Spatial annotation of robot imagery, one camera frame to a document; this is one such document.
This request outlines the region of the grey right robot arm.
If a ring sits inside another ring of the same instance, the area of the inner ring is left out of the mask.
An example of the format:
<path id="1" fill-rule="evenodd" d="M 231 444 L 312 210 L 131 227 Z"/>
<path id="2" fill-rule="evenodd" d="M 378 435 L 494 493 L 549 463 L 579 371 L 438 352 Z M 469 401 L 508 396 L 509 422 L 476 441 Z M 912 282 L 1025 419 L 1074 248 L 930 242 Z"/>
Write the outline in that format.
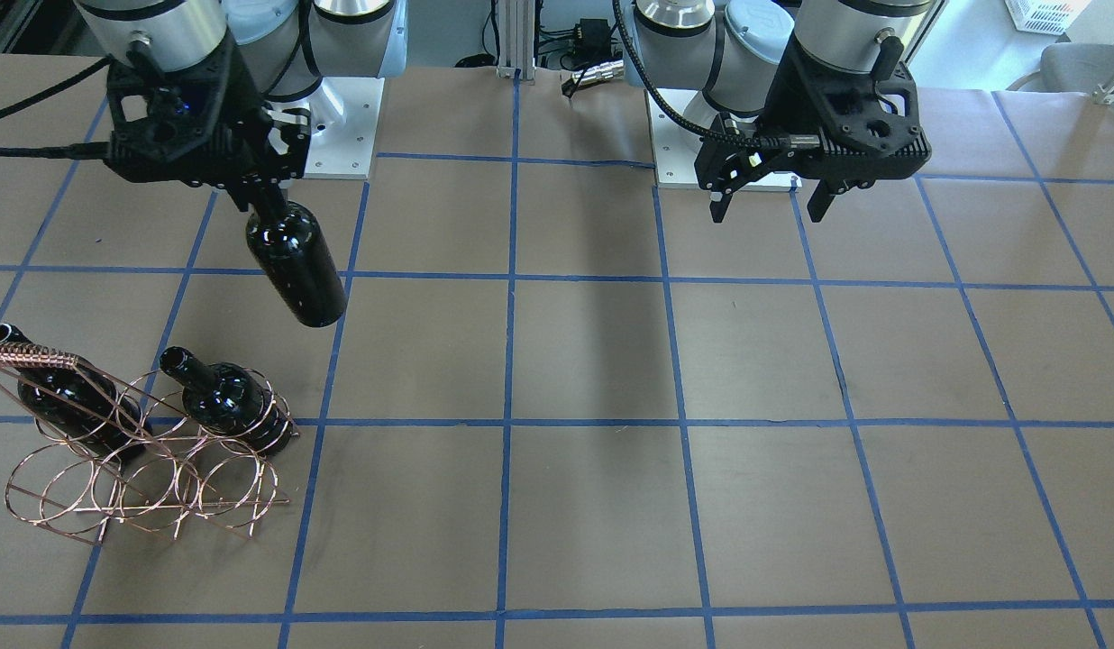
<path id="1" fill-rule="evenodd" d="M 84 145 L 128 181 L 226 191 L 250 214 L 252 246 L 321 226 L 289 201 L 311 140 L 372 153 L 331 78 L 405 69 L 404 1 L 78 1 L 106 50 L 107 142 Z M 814 179 L 808 213 L 836 196 L 903 179 L 882 163 L 918 135 L 900 61 L 906 18 L 928 3 L 616 1 L 618 35 L 654 102 L 701 142 L 696 178 L 722 222 L 731 194 L 772 173 Z"/>

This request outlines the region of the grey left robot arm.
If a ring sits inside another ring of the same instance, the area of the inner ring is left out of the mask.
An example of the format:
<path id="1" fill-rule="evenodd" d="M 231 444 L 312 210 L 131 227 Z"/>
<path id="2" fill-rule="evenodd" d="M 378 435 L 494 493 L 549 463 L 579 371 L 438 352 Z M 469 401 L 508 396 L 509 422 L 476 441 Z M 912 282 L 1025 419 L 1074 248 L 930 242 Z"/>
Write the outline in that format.
<path id="1" fill-rule="evenodd" d="M 815 181 L 807 212 L 924 169 L 932 147 L 903 36 L 928 1 L 615 1 L 635 82 L 698 140 L 710 216 L 772 173 Z"/>

